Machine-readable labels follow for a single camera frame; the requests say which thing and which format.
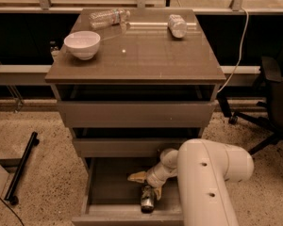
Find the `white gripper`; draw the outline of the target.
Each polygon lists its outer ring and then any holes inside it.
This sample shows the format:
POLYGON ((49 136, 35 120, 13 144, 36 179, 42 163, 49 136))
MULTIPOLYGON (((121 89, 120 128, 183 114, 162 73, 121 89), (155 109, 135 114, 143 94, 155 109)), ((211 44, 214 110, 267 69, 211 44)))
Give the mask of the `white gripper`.
POLYGON ((127 180, 140 184, 143 184, 145 181, 147 181, 147 183, 154 188, 154 193, 159 201, 162 195, 162 186, 169 178, 176 177, 176 175, 177 169, 171 169, 167 166, 164 166, 162 163, 158 163, 147 172, 140 171, 130 174, 127 177, 127 180))

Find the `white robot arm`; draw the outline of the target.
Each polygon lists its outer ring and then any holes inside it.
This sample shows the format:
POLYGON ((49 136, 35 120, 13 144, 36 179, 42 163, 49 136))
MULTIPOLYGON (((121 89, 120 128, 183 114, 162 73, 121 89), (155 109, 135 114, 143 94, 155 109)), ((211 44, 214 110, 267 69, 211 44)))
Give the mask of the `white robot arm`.
POLYGON ((177 150, 163 150, 155 166, 128 180, 147 183, 160 197, 164 184, 175 177, 184 226, 239 226, 225 184, 246 181, 253 171, 252 156, 244 148, 195 138, 177 150))

